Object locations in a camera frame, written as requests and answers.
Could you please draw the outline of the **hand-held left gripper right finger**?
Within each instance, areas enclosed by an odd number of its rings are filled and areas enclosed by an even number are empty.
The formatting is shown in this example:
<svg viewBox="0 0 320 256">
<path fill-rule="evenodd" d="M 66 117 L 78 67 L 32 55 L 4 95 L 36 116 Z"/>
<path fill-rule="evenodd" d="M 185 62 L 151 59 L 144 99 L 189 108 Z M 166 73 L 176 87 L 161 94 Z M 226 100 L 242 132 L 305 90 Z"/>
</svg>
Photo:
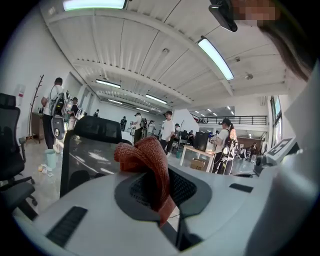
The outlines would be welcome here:
<svg viewBox="0 0 320 256">
<path fill-rule="evenodd" d="M 181 168 L 209 185 L 212 197 L 205 209 L 186 219 L 190 232 L 202 242 L 169 256 L 245 256 L 257 238 L 268 238 L 274 228 L 272 188 L 275 168 L 259 178 L 245 178 Z"/>
</svg>

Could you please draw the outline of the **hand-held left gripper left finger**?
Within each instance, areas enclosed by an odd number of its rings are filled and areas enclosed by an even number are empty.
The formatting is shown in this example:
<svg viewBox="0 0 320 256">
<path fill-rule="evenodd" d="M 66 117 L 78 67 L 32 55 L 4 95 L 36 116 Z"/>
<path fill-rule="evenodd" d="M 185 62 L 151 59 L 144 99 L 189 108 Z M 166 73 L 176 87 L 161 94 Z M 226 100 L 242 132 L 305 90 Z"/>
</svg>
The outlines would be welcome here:
<svg viewBox="0 0 320 256">
<path fill-rule="evenodd" d="M 127 216 L 115 201 L 117 185 L 139 173 L 119 172 L 76 187 L 40 214 L 35 221 L 14 219 L 41 253 L 49 256 L 174 256 L 177 248 L 155 222 Z M 87 210 L 64 247 L 47 234 L 73 207 Z"/>
</svg>

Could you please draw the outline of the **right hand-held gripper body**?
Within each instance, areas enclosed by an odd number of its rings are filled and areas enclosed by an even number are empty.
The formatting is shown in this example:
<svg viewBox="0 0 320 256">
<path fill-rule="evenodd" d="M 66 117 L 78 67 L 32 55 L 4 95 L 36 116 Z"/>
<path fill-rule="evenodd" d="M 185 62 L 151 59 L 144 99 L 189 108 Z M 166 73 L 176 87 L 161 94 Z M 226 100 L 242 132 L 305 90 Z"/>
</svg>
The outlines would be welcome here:
<svg viewBox="0 0 320 256">
<path fill-rule="evenodd" d="M 299 150 L 296 137 L 282 139 L 269 151 L 257 157 L 253 172 L 260 176 L 263 169 L 278 165 L 284 157 Z"/>
</svg>

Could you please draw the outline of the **orange knitted cloth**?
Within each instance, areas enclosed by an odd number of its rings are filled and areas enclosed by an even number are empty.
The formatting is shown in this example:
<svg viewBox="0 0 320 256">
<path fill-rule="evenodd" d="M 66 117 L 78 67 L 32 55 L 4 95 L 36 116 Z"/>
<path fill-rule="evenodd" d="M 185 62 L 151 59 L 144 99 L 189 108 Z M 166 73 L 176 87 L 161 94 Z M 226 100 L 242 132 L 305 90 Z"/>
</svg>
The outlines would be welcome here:
<svg viewBox="0 0 320 256">
<path fill-rule="evenodd" d="M 121 142 L 114 151 L 114 160 L 123 172 L 151 174 L 147 181 L 151 191 L 147 196 L 151 209 L 159 214 L 159 226 L 163 227 L 176 204 L 170 196 L 168 160 L 160 142 L 154 136 L 141 139 L 134 145 Z"/>
</svg>

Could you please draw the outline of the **person's white shirt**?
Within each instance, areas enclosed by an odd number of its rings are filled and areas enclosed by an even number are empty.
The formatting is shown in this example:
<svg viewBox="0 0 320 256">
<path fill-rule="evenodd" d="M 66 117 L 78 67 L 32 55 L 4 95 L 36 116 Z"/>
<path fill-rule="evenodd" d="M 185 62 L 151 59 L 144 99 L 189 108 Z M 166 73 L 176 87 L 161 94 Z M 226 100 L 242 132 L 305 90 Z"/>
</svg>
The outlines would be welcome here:
<svg viewBox="0 0 320 256">
<path fill-rule="evenodd" d="M 320 256 L 320 59 L 285 115 L 298 151 L 272 168 L 265 192 L 252 191 L 245 256 Z"/>
</svg>

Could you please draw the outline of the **window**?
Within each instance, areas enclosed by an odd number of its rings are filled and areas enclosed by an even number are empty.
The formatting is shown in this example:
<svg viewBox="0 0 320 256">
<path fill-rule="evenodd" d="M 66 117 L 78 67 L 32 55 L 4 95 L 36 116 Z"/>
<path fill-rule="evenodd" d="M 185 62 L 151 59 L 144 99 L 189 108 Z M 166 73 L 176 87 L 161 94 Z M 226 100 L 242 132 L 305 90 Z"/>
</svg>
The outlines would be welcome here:
<svg viewBox="0 0 320 256">
<path fill-rule="evenodd" d="M 271 108 L 271 147 L 277 145 L 283 137 L 282 109 L 278 95 L 270 98 Z"/>
</svg>

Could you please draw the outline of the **black balcony railing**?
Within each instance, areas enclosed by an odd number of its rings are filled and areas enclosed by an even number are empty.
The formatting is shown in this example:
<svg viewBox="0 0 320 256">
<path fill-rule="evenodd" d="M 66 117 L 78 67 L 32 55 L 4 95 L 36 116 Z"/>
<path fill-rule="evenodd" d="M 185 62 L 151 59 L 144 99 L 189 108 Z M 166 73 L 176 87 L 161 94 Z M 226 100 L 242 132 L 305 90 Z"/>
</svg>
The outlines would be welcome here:
<svg viewBox="0 0 320 256">
<path fill-rule="evenodd" d="M 231 123 L 236 125 L 262 125 L 268 124 L 267 115 L 245 115 L 245 116 L 208 116 L 198 117 L 192 114 L 193 119 L 198 124 L 219 124 L 221 125 L 224 119 L 229 119 Z"/>
</svg>

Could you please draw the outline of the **cardboard box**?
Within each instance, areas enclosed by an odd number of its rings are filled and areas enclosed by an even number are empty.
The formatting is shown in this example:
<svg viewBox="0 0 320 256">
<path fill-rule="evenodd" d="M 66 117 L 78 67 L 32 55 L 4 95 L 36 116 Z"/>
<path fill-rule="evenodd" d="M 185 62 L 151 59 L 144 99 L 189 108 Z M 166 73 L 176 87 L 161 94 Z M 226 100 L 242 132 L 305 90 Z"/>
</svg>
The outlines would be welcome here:
<svg viewBox="0 0 320 256">
<path fill-rule="evenodd" d="M 201 158 L 193 158 L 190 168 L 198 171 L 206 171 L 206 161 Z"/>
</svg>

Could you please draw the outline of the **pile of paper scraps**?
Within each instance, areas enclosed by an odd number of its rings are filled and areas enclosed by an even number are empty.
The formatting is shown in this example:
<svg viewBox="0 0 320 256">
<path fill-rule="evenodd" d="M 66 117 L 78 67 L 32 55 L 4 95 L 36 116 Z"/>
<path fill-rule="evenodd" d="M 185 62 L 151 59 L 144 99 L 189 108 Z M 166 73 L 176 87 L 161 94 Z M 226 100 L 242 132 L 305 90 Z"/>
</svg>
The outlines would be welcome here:
<svg viewBox="0 0 320 256">
<path fill-rule="evenodd" d="M 38 171 L 44 175 L 47 175 L 48 177 L 52 177 L 54 175 L 52 168 L 47 166 L 46 164 L 40 164 L 38 166 Z"/>
</svg>

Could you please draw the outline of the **white table wooden top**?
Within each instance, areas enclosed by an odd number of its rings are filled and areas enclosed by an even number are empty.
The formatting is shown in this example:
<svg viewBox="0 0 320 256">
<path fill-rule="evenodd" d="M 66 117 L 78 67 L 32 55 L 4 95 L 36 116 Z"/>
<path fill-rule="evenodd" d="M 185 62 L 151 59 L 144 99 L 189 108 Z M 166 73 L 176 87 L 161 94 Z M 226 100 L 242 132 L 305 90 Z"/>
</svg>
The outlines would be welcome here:
<svg viewBox="0 0 320 256">
<path fill-rule="evenodd" d="M 183 161 L 184 161 L 185 154 L 186 154 L 187 150 L 197 153 L 198 156 L 203 155 L 203 156 L 208 157 L 209 161 L 208 161 L 208 166 L 206 168 L 206 172 L 207 173 L 211 173 L 212 172 L 212 167 L 214 165 L 213 162 L 214 162 L 214 159 L 215 159 L 215 156 L 216 156 L 216 153 L 214 151 L 208 151 L 208 152 L 201 151 L 201 150 L 196 149 L 196 148 L 194 148 L 194 147 L 192 147 L 190 145 L 185 145 L 183 147 L 182 155 L 181 155 L 180 162 L 179 162 L 180 166 L 183 165 Z"/>
</svg>

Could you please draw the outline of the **pale green trash bin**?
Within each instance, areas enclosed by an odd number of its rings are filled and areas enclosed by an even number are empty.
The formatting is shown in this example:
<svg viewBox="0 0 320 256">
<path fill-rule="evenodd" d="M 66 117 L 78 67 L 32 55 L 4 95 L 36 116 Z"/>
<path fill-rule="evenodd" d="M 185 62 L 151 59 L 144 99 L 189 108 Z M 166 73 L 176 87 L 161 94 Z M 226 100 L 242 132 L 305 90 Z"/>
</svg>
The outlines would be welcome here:
<svg viewBox="0 0 320 256">
<path fill-rule="evenodd" d="M 55 169 L 57 165 L 56 151 L 54 149 L 46 149 L 44 153 L 47 166 L 51 169 Z"/>
</svg>

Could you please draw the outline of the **black computer tower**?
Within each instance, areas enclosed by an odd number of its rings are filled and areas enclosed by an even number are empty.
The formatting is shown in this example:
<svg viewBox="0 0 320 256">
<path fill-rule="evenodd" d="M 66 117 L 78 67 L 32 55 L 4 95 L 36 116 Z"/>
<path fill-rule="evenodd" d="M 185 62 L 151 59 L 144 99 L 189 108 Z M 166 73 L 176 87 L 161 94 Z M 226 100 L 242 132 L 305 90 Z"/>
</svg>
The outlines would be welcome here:
<svg viewBox="0 0 320 256">
<path fill-rule="evenodd" d="M 202 152 L 212 152 L 214 145 L 210 143 L 211 135 L 211 132 L 196 132 L 193 147 Z"/>
</svg>

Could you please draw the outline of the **black mesh office chair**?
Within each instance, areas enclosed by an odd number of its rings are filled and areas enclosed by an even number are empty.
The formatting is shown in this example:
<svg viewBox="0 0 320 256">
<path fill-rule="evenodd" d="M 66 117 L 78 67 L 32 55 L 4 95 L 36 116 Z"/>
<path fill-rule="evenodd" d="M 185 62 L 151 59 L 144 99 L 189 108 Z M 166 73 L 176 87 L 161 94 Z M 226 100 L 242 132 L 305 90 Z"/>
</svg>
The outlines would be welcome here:
<svg viewBox="0 0 320 256">
<path fill-rule="evenodd" d="M 26 140 L 17 139 L 16 135 L 20 113 L 16 97 L 0 93 L 0 182 L 7 182 L 0 186 L 0 192 L 27 181 L 35 184 L 30 176 L 15 180 L 15 176 L 22 174 L 26 163 Z"/>
<path fill-rule="evenodd" d="M 133 144 L 119 122 L 93 116 L 78 120 L 64 138 L 59 196 L 92 179 L 118 173 L 114 154 L 119 143 Z"/>
<path fill-rule="evenodd" d="M 9 212 L 12 213 L 18 208 L 29 220 L 33 221 L 38 214 L 27 202 L 27 198 L 30 198 L 32 202 L 37 204 L 37 201 L 32 197 L 34 191 L 35 188 L 32 184 L 22 182 L 5 190 L 0 190 L 0 198 L 2 198 Z"/>
</svg>

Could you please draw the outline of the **brown wooden cabinet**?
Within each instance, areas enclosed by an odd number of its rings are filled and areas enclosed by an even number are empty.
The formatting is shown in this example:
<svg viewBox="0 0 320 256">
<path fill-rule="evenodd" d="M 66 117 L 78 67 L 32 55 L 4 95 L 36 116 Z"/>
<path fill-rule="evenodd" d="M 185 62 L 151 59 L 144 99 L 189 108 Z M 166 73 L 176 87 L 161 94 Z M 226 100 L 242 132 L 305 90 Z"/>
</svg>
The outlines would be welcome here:
<svg viewBox="0 0 320 256">
<path fill-rule="evenodd" d="M 31 114 L 31 135 L 39 144 L 45 139 L 43 129 L 43 115 L 41 113 L 32 112 Z"/>
</svg>

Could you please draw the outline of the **wooden coat rack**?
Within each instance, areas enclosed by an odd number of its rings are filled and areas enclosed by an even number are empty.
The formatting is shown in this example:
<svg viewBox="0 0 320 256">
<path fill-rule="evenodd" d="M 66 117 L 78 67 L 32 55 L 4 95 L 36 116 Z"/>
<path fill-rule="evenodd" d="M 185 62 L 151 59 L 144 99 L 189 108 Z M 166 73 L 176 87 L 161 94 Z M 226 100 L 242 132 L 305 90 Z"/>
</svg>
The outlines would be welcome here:
<svg viewBox="0 0 320 256">
<path fill-rule="evenodd" d="M 44 74 L 42 74 L 40 76 L 40 80 L 39 80 L 37 86 L 35 87 L 35 92 L 34 92 L 32 101 L 30 103 L 30 112 L 29 112 L 29 118 L 28 118 L 28 137 L 32 137 L 33 136 L 32 127 L 31 127 L 31 125 L 32 125 L 32 112 L 33 112 L 33 108 L 34 108 L 34 104 L 35 104 L 36 98 L 38 97 L 38 90 L 42 86 L 42 82 L 43 82 L 44 76 L 45 76 Z"/>
</svg>

